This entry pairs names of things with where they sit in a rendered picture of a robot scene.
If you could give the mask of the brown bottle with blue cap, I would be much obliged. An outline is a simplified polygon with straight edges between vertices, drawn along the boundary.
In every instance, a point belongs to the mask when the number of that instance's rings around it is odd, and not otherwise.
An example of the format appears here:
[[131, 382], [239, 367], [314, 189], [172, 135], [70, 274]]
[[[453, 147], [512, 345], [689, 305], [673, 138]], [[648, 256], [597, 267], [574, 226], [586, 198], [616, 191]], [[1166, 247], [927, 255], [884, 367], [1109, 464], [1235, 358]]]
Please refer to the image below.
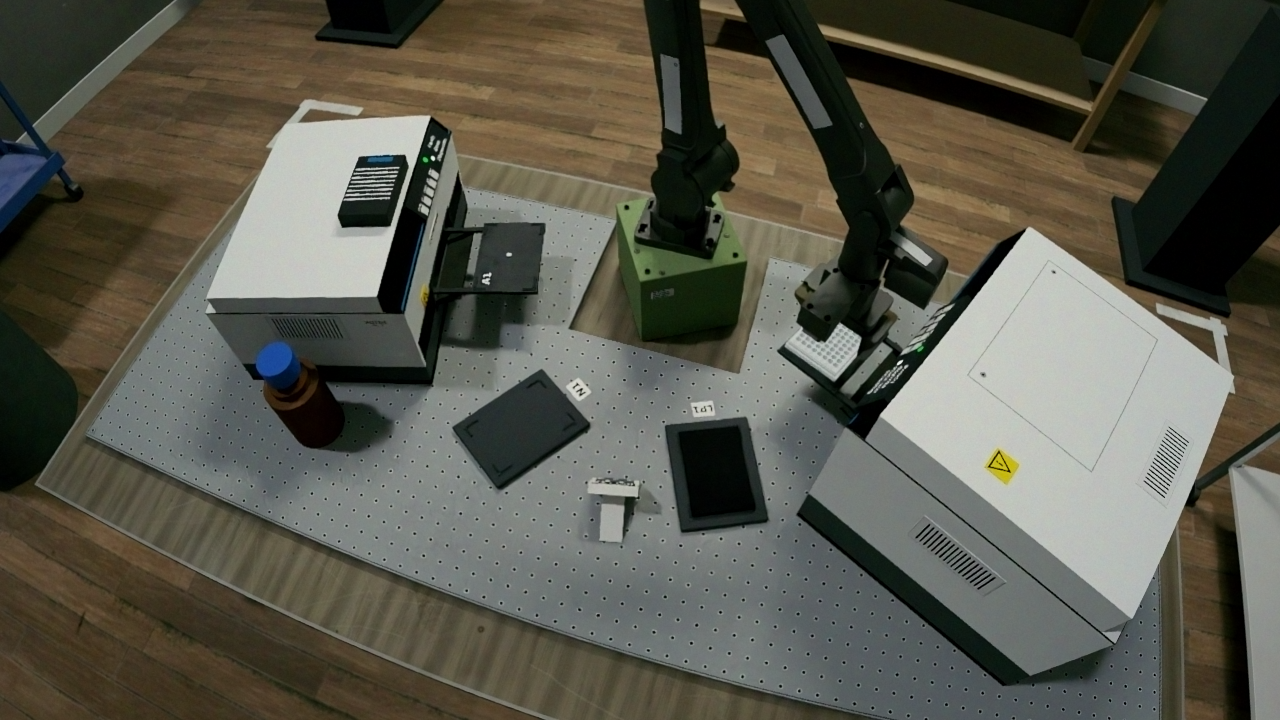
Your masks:
[[275, 342], [261, 350], [256, 368], [264, 398], [300, 445], [323, 448], [340, 436], [346, 415], [314, 363]]

